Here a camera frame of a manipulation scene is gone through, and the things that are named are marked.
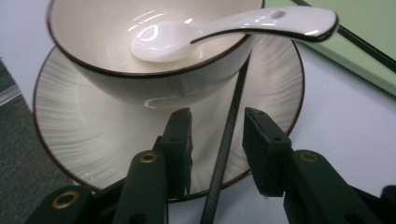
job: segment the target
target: white spoon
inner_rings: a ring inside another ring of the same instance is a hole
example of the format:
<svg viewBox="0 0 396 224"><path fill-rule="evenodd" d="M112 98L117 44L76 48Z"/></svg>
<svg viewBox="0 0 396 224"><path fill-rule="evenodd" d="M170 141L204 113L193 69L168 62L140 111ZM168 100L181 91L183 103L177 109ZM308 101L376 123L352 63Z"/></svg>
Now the white spoon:
<svg viewBox="0 0 396 224"><path fill-rule="evenodd" d="M166 21L140 32L132 43L138 59L168 63L189 56L209 37L229 33L282 35L307 42L328 39L338 27L337 15L317 7L270 7L233 15L201 27Z"/></svg>

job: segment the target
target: brown rim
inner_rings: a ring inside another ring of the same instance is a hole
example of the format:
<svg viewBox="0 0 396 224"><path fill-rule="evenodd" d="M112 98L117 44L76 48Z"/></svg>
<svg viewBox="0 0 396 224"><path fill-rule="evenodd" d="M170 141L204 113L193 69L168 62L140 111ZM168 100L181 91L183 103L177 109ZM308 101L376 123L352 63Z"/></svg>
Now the brown rim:
<svg viewBox="0 0 396 224"><path fill-rule="evenodd" d="M296 114L295 114L295 116L294 116L294 119L293 119L292 122L291 122L291 125L290 125L289 128L286 130L286 134L287 134L287 135L289 135L289 134L291 133L291 131L292 131L293 128L294 128L294 125L295 125L296 122L297 122L298 117L300 116L301 108L302 108L302 106L303 106L303 101L304 101L304 93L305 93L305 73L304 73L303 60L302 60L302 58L301 58L300 51L298 50L298 48L297 48L297 46L295 45L294 41L291 41L291 43L293 44L293 46L294 46L294 48L295 48L295 50L296 50L296 53L297 53L297 55L298 55L298 59L299 59L299 62L300 62L300 67L301 67L301 70L302 70L301 72L302 72L302 74L303 74L303 75L302 75L302 78L303 78L303 82L302 82L302 83L303 83L303 86L302 86L302 92L301 92L302 96L301 96L300 103L299 103L299 106L298 106L298 108L297 108ZM43 136L42 136L42 134L41 134L41 132L40 132L40 128L39 128L39 126L38 126L38 119L37 119L37 116L36 116L36 103L35 103L35 101L36 101L36 95L37 95L37 86L38 86L38 82L39 82L40 76L41 76L41 74L42 74L42 70L44 69L44 65L45 65L45 63L43 63L43 65L42 65L42 67L41 67L41 69L40 69L40 71L39 71L38 78L37 78L37 80L36 80L36 82L35 82L35 93L34 93L34 106L33 106L34 113L33 113L33 117L34 117L35 129L36 129L36 131L37 131L37 133L38 133L38 138L40 139L41 144L43 145L44 149L46 150L46 152L47 152L47 154L49 155L49 157L51 158L51 160L52 160L52 161L53 161L53 162L54 162L54 163L66 174L66 175L68 175L70 178L72 178L74 181L76 181L76 182L79 183L80 185L85 186L85 187L87 187L87 188L89 188L89 189L91 189L91 190L97 192L97 191L99 191L99 190L101 190L101 189L97 188L97 187L94 186L94 185L91 185L90 183L88 183L88 182L86 182L86 181L80 179L78 176L72 174L69 170L67 170L66 167L64 167L64 166L55 158L55 156L52 154L52 152L51 152L49 146L47 145L45 139L43 138ZM239 181L243 180L244 178L248 177L249 175L250 175L250 170L246 170L244 173L242 173L241 175L236 176L234 179L232 179L232 180L230 180L230 181L228 181L228 182L226 182L226 183L223 183L221 189L226 189L226 188L228 188L228 187L230 187L230 186L232 186L232 185L238 183ZM204 190L204 191L201 191L201 192L198 192L198 193L194 193L194 194L189 195L189 196L184 197L184 198L180 198L180 199L176 199L176 200L169 200L169 203L180 203L180 202L185 202L185 201L189 201L189 200L193 200L193 199L197 199L197 198L204 197L204 196L206 196L206 194L207 194L207 190Z"/></svg>
<svg viewBox="0 0 396 224"><path fill-rule="evenodd" d="M101 68L89 63L83 62L81 59L78 57L74 56L73 54L69 53L62 45L59 43L59 41L56 39L55 34L52 30L51 26L51 12L52 12L52 7L55 4L56 0L50 0L49 6L47 8L47 28L49 30L49 35L52 41L55 43L55 46L72 62L88 69L91 70L95 73L98 73L100 75L104 76L111 76L111 77L122 77L122 78L158 78L158 77L171 77L171 76L177 76L183 73L187 73L196 69L199 69L204 66L208 66L209 64L212 64L216 61L218 61L221 58L224 58L234 50L236 50L239 46L244 44L248 38L250 38L250 35L245 35L240 41L238 41L236 44L231 46L229 49L226 49L223 51L221 54L216 55L213 58L207 59L206 61L193 64L188 67L180 68L180 69L175 69L175 70L170 70L170 71L165 71L165 72L158 72L158 73L127 73L127 72L119 72L119 71L114 71L114 70L108 70L105 68ZM262 0L262 7L265 5L265 0Z"/></svg>

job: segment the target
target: green board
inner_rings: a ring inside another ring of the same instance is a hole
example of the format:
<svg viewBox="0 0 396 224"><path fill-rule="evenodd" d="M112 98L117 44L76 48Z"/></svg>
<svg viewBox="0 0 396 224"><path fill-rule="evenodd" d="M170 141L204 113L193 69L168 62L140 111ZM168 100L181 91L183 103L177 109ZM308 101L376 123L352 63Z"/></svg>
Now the green board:
<svg viewBox="0 0 396 224"><path fill-rule="evenodd" d="M396 59L395 0L305 0L334 10L341 25ZM266 0L266 7L295 6L291 0ZM339 34L321 44L307 44L357 75L396 95L396 74Z"/></svg>

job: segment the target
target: spoon handle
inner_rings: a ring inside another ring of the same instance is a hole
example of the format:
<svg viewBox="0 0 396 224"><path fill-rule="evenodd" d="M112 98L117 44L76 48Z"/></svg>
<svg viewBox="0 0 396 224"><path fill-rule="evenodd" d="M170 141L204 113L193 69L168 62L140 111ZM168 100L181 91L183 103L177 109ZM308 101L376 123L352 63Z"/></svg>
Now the spoon handle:
<svg viewBox="0 0 396 224"><path fill-rule="evenodd" d="M191 41L229 33L283 35L294 39L320 42L337 30L335 12L318 7L261 8L226 17L202 27L201 35Z"/></svg>

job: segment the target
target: floor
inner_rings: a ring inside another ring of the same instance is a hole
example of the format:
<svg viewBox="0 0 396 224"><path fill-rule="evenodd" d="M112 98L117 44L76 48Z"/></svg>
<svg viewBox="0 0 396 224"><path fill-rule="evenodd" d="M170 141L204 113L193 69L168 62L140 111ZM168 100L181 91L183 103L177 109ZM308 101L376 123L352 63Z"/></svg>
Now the floor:
<svg viewBox="0 0 396 224"><path fill-rule="evenodd" d="M12 97L4 100L6 92ZM42 147L33 114L1 61L0 99L0 223L24 223L47 194L73 183Z"/></svg>

